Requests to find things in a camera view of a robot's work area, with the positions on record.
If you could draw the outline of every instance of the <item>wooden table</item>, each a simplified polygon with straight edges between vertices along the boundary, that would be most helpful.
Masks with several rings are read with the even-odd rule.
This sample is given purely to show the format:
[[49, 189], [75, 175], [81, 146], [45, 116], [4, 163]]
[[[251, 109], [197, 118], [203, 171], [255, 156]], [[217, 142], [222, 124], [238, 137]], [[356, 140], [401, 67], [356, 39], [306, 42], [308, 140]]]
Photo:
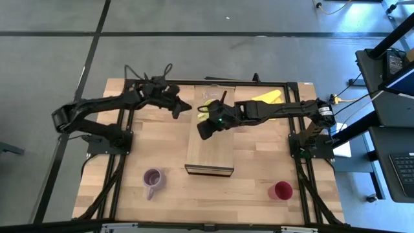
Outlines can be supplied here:
[[[108, 79], [103, 96], [121, 93], [123, 79]], [[312, 83], [298, 83], [301, 100], [315, 99]], [[192, 104], [194, 86], [182, 85], [179, 96]], [[252, 97], [282, 88], [235, 87], [234, 100]], [[97, 122], [116, 122], [118, 111], [98, 114]], [[302, 225], [303, 214], [294, 161], [290, 157], [287, 135], [288, 119], [268, 120], [264, 124], [232, 129], [234, 132], [234, 173], [230, 178], [188, 175], [186, 163], [190, 134], [191, 111], [177, 120], [165, 109], [154, 106], [136, 111], [132, 130], [133, 147], [125, 162], [122, 187], [116, 210], [119, 221], [154, 221], [172, 223], [254, 223]], [[85, 166], [73, 217], [85, 212], [99, 194], [104, 182], [108, 155], [99, 155]], [[344, 221], [335, 176], [321, 159], [313, 159], [318, 193], [329, 209]], [[161, 168], [167, 177], [166, 188], [146, 200], [147, 188], [142, 176], [148, 168]], [[278, 181], [287, 181], [294, 188], [288, 201], [269, 199], [267, 190]], [[104, 216], [109, 215], [112, 195], [109, 194]], [[316, 222], [312, 198], [307, 194], [310, 218]]]

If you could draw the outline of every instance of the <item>mug handle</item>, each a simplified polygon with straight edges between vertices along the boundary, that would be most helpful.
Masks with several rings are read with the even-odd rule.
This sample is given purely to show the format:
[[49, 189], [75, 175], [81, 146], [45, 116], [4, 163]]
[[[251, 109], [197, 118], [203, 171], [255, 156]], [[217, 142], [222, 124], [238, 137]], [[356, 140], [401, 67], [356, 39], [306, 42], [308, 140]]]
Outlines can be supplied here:
[[154, 189], [153, 188], [149, 188], [148, 189], [148, 194], [147, 194], [147, 200], [151, 200], [151, 198], [153, 198], [154, 195]]

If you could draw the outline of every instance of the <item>wooden block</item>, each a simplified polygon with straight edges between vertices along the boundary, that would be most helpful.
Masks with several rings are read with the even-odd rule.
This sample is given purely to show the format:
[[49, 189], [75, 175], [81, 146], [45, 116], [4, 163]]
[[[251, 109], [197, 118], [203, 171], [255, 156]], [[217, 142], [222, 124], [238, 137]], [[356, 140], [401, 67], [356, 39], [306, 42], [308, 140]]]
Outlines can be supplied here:
[[193, 110], [190, 124], [190, 141], [188, 143], [187, 162], [185, 168], [192, 174], [231, 176], [233, 166], [233, 131], [226, 130], [214, 133], [207, 140], [200, 138], [197, 124], [198, 106], [210, 98], [220, 98], [227, 91], [225, 103], [234, 104], [233, 87], [195, 87]]

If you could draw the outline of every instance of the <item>purple mug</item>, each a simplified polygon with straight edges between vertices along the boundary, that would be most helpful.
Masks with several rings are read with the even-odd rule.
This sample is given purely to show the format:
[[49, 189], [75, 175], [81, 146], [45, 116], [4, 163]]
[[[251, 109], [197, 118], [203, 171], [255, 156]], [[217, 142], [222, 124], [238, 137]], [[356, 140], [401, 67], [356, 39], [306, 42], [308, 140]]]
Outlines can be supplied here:
[[146, 171], [142, 180], [144, 185], [148, 187], [148, 201], [151, 200], [155, 191], [162, 189], [166, 185], [166, 176], [157, 168], [151, 168]]

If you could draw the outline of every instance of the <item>red cup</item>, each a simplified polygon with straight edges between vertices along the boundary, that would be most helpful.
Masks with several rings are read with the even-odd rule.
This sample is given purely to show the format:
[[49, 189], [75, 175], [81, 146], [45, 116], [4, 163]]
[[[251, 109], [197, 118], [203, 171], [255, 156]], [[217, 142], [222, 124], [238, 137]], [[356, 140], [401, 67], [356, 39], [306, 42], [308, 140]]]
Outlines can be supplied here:
[[280, 181], [277, 184], [271, 186], [267, 194], [271, 199], [275, 200], [289, 200], [293, 195], [293, 188], [288, 182]]

